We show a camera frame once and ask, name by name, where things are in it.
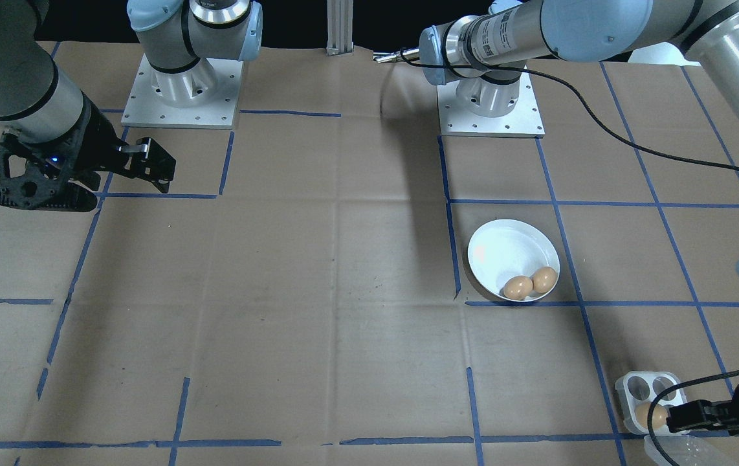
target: white bowl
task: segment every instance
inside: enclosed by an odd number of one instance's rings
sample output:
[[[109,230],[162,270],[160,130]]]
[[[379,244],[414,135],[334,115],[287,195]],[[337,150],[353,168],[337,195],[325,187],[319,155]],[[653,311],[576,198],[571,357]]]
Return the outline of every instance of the white bowl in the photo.
[[[479,227],[467,245],[467,259],[481,286],[497,298],[515,303],[536,301],[550,291],[532,292],[524,299],[506,298],[502,288],[511,278],[530,277],[547,266],[557,272],[559,281],[559,256],[550,239],[542,231],[518,220],[494,220]]]

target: black cable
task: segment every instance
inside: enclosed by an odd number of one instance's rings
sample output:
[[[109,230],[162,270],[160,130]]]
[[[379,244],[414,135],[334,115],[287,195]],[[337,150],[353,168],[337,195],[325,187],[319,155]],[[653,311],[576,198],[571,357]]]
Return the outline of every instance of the black cable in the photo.
[[[710,383],[711,381],[719,381],[722,379],[728,379],[731,377],[738,377],[739,376],[739,370],[727,372],[725,374],[718,374],[718,375],[710,375],[709,377],[702,377],[699,379],[694,379],[693,381],[688,381],[687,383],[678,383],[673,384],[672,386],[669,386],[667,389],[663,390],[662,392],[657,395],[656,398],[651,402],[651,405],[648,407],[648,416],[647,416],[647,424],[648,424],[648,437],[650,437],[651,442],[654,443],[654,448],[657,449],[657,451],[660,452],[660,454],[663,455],[663,458],[668,461],[671,466],[680,466],[672,460],[670,456],[668,456],[668,453],[662,448],[660,445],[659,440],[657,440],[656,434],[654,434],[654,420],[651,419],[651,416],[654,415],[654,408],[657,406],[657,404],[662,400],[662,398],[665,398],[666,395],[668,395],[671,392],[674,392],[674,390],[679,390],[681,388],[686,388],[687,386],[694,386],[695,384],[703,384],[703,383]]]
[[[399,51],[399,56],[401,56],[401,59],[408,65],[415,66],[417,68],[431,68],[431,69],[438,69],[438,70],[454,70],[454,69],[472,70],[473,69],[472,66],[425,65],[423,63],[416,63],[413,60],[409,60],[406,56],[404,56],[403,51],[404,49]],[[588,115],[591,116],[591,119],[594,120],[594,123],[596,123],[603,131],[605,131],[610,136],[612,136],[612,138],[622,142],[622,144],[626,144],[627,146],[631,148],[635,148],[636,150],[644,151],[645,153],[650,153],[652,155],[662,157],[663,159],[675,160],[678,162],[693,163],[695,165],[703,165],[704,167],[725,168],[727,170],[733,170],[735,172],[739,172],[739,166],[737,165],[730,165],[728,163],[719,163],[719,162],[707,162],[706,160],[698,160],[698,159],[687,159],[686,157],[678,157],[676,155],[662,153],[662,151],[651,150],[650,148],[636,144],[636,142],[631,142],[628,139],[623,138],[622,136],[612,131],[608,126],[606,126],[606,124],[603,123],[602,120],[600,120],[599,117],[597,117],[597,115],[594,113],[594,110],[592,110],[591,106],[588,105],[588,101],[586,101],[585,97],[582,96],[582,93],[580,93],[580,91],[576,87],[574,87],[574,85],[567,82],[567,80],[553,76],[552,74],[543,73],[542,71],[527,70],[526,68],[515,68],[513,66],[492,66],[492,65],[485,65],[485,66],[488,69],[494,70],[494,71],[516,71],[520,73],[532,74],[533,76],[539,76],[539,77],[542,77],[548,80],[552,80],[553,82],[561,83],[561,85],[564,85],[565,87],[568,88],[568,91],[573,92],[573,94],[576,95],[577,98],[579,98],[580,103],[582,104],[583,107],[585,107],[586,112],[588,112]]]

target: egg carton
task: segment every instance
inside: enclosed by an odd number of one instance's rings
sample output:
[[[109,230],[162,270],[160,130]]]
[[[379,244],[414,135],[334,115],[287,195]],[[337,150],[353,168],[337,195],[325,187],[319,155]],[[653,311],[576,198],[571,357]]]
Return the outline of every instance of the egg carton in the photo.
[[[633,371],[618,378],[614,388],[620,397],[623,424],[626,425],[629,432],[646,436],[648,427],[639,424],[635,416],[635,409],[638,405],[651,403],[660,392],[678,383],[680,383],[680,379],[671,372]],[[682,388],[669,393],[659,402],[666,409],[684,403],[686,403],[686,392]],[[682,436],[682,434],[688,433],[688,430],[672,433],[668,431],[666,425],[663,425],[663,427],[656,428],[654,433],[657,436]]]

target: blue tape line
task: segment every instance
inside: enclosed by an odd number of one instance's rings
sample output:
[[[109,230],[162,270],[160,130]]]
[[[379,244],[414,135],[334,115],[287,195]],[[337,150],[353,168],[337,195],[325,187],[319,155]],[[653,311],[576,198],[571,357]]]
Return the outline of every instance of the blue tape line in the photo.
[[[453,227],[453,208],[450,204],[447,210],[447,230],[450,234],[450,256],[453,259],[453,280],[456,281],[456,294],[461,293],[461,273],[459,272],[459,254],[456,252],[456,230]]]
[[[530,301],[514,303],[512,301],[467,301],[471,307],[564,307],[579,306],[579,301]],[[582,301],[585,307],[739,307],[739,302],[718,303],[713,301]]]
[[[59,442],[54,440],[47,441],[21,441],[21,442],[0,442],[0,449],[126,449],[126,448],[148,448],[157,446],[155,440],[142,440],[132,443],[86,443],[86,442]]]
[[[608,76],[608,72],[606,71],[606,66],[603,65],[600,62],[600,68],[602,70],[602,74],[605,77],[606,85],[608,85],[609,92],[612,93],[612,98],[614,98],[614,103],[617,107],[617,112],[620,114],[620,118],[622,120],[623,126],[626,128],[626,133],[628,135],[630,142],[635,142],[634,134],[631,132],[631,127],[628,124],[628,119],[626,118],[626,115],[623,112],[622,106],[620,105],[620,100],[617,98],[617,94],[614,91],[614,85],[612,85],[612,81],[610,80],[610,77]],[[635,155],[637,156],[637,160],[639,161],[639,164],[641,165],[643,175],[645,176],[645,180],[648,183],[648,189],[650,189],[652,197],[654,198],[654,202],[659,204],[660,200],[657,197],[656,189],[654,189],[654,184],[651,182],[651,176],[648,174],[648,169],[645,168],[645,163],[643,162],[643,158],[639,150],[637,148],[634,149]],[[709,322],[706,319],[706,315],[703,313],[703,308],[699,305],[699,298],[698,293],[694,289],[694,283],[692,283],[692,277],[689,275],[689,271],[686,268],[686,263],[683,261],[683,256],[680,254],[680,248],[678,248],[677,241],[674,239],[674,235],[672,235],[672,229],[668,224],[668,219],[666,218],[665,211],[663,210],[662,206],[657,206],[657,212],[659,212],[660,219],[663,221],[663,227],[665,227],[666,234],[668,235],[668,240],[671,242],[672,250],[674,250],[674,255],[677,257],[678,263],[680,264],[680,271],[683,272],[683,277],[686,280],[686,284],[689,287],[689,292],[692,295],[692,300],[695,301],[695,303],[698,304],[698,316],[700,318],[701,324],[703,324],[703,330],[706,331],[706,337],[709,339],[709,345],[712,347],[712,352],[714,353],[716,362],[718,362],[718,367],[721,370],[721,373],[726,372],[725,366],[723,363],[723,359],[721,358],[721,353],[718,351],[718,345],[715,343],[715,338],[712,335],[712,330],[709,328]],[[734,394],[733,387],[731,386],[731,382],[728,379],[724,379],[725,384],[727,385],[727,388],[729,389],[730,394]]]
[[[551,201],[532,201],[524,199],[450,199],[450,204],[519,204],[550,206]]]
[[[436,139],[438,141],[438,157],[441,162],[441,182],[444,183],[444,200],[451,203],[450,177],[447,176],[447,157],[445,157],[444,154],[444,139],[442,139],[441,136],[438,136]]]
[[[485,453],[481,447],[479,408],[476,405],[476,387],[473,384],[473,369],[467,368],[467,393],[470,395],[470,416],[473,419],[473,444],[476,446],[476,464],[485,466]]]
[[[484,443],[529,443],[529,442],[597,442],[601,440],[616,440],[623,438],[626,434],[615,436],[615,434],[567,434],[567,436],[485,436],[481,441]]]
[[[718,126],[716,126],[715,122],[712,120],[712,115],[709,114],[709,110],[706,108],[706,104],[704,104],[703,99],[700,98],[700,94],[698,94],[698,89],[694,87],[694,83],[692,83],[692,78],[689,76],[689,72],[686,71],[686,68],[683,66],[680,67],[680,71],[683,71],[683,76],[686,77],[686,82],[689,83],[689,89],[692,89],[692,94],[694,94],[694,97],[697,98],[700,109],[703,110],[703,114],[706,115],[706,119],[707,121],[709,121],[709,126],[712,127],[712,130],[715,132],[715,136],[718,137],[718,142],[721,144],[721,148],[723,148],[723,153],[725,154],[725,156],[727,156],[729,163],[731,165],[734,165],[733,156],[731,156],[731,153],[727,148],[727,144],[723,141],[721,133],[720,131],[718,131]],[[734,174],[739,180],[739,172],[734,172]]]
[[[296,110],[240,110],[241,114],[252,115],[300,115],[300,116],[317,116],[340,118],[340,114],[326,114],[319,112],[299,112]]]
[[[53,304],[53,300],[0,298],[0,304],[15,304],[18,306],[47,306]]]
[[[53,331],[53,339],[50,342],[50,349],[47,352],[47,365],[50,366],[53,363],[53,356],[56,356],[56,347],[59,344],[59,335],[61,334],[62,325],[65,324],[65,317],[67,316],[68,307],[71,306],[71,298],[73,298],[73,292],[76,289],[76,283],[79,281],[79,275],[82,273],[82,265],[85,265],[85,258],[88,256],[88,248],[91,247],[91,242],[94,239],[94,231],[96,225],[100,221],[100,214],[102,213],[102,201],[100,199],[100,210],[94,214],[94,218],[91,220],[91,227],[88,229],[88,236],[85,237],[85,245],[82,247],[82,253],[79,254],[79,260],[76,262],[76,270],[74,271],[73,278],[71,280],[70,289],[67,291],[67,298],[65,298],[65,305],[62,307],[61,314],[59,315],[59,321],[56,323],[56,330]]]
[[[41,400],[41,393],[45,389],[45,383],[47,383],[47,368],[41,369],[41,375],[39,375],[39,384],[36,386],[36,399]]]
[[[453,260],[453,280],[456,281],[456,295],[461,293],[461,273],[459,271],[459,254],[456,252],[456,228],[453,227],[453,209],[450,204],[450,182],[447,177],[447,159],[444,156],[444,140],[438,140],[438,159],[441,162],[441,182],[444,183],[445,208],[447,210],[447,233],[450,236],[450,256]]]
[[[472,437],[378,437],[375,439],[342,440],[339,445],[434,445],[434,443],[473,443]]]
[[[565,257],[568,262],[568,269],[571,272],[571,280],[573,280],[574,292],[577,295],[577,301],[579,301],[580,315],[582,316],[582,324],[585,327],[586,338],[588,339],[588,347],[591,348],[591,357],[594,360],[594,369],[597,371],[597,380],[600,382],[600,390],[602,391],[603,401],[606,403],[606,412],[608,414],[608,422],[612,427],[612,433],[615,436],[620,434],[620,430],[617,428],[617,421],[614,415],[614,409],[612,407],[612,399],[608,393],[608,387],[606,386],[606,376],[602,370],[602,364],[600,363],[600,354],[597,351],[597,343],[594,341],[594,332],[591,330],[591,320],[588,318],[588,310],[585,307],[584,299],[582,297],[582,289],[579,284],[579,277],[577,277],[577,268],[574,266],[573,255],[571,254],[571,245],[568,243],[568,235],[565,233],[565,223],[562,221],[562,212],[559,210],[559,202],[557,201],[556,192],[553,189],[553,180],[551,179],[551,172],[547,168],[547,161],[545,160],[545,151],[542,148],[542,142],[539,138],[536,139],[536,148],[539,152],[539,162],[542,163],[542,170],[545,174],[545,183],[547,183],[547,191],[551,195],[551,201],[553,203],[553,213],[556,215],[557,224],[559,226],[559,235],[562,236],[562,247],[565,248]],[[626,454],[623,451],[623,443],[619,438],[614,440],[617,448],[617,456],[620,458],[621,466],[626,466]]]
[[[225,148],[225,162],[223,162],[223,174],[219,178],[219,195],[223,195],[225,191],[225,181],[228,178],[228,165],[231,163],[231,148],[234,145],[234,131],[228,134],[228,146]]]
[[[60,41],[53,44],[53,51],[50,52],[50,58],[56,58],[56,53],[59,51],[59,45],[61,45]]]
[[[216,194],[163,194],[162,192],[104,192],[100,197],[139,197],[150,199],[216,199]]]
[[[278,440],[269,439],[244,439],[244,440],[183,440],[177,442],[177,448],[196,447],[279,447],[283,443]]]
[[[168,466],[177,464],[177,447],[180,443],[180,433],[182,433],[182,422],[186,418],[186,401],[188,401],[188,386],[192,383],[189,377],[182,379],[182,393],[180,395],[180,407],[177,408],[177,424],[174,427],[174,438],[171,441],[171,454],[168,456]]]
[[[551,201],[533,199],[450,199],[452,204],[517,204],[524,206],[551,206]],[[560,206],[609,206],[609,207],[677,207],[688,209],[739,209],[739,204],[694,203],[627,203],[626,201],[557,201]]]

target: clear plastic container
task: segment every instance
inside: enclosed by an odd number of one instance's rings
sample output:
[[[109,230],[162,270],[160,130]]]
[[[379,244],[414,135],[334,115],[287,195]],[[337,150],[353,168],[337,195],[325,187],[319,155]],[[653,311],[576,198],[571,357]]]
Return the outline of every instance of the clear plastic container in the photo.
[[[680,466],[738,466],[730,457],[699,437],[659,437],[659,442],[663,451]],[[657,466],[669,466],[648,436],[645,437],[645,454]]]

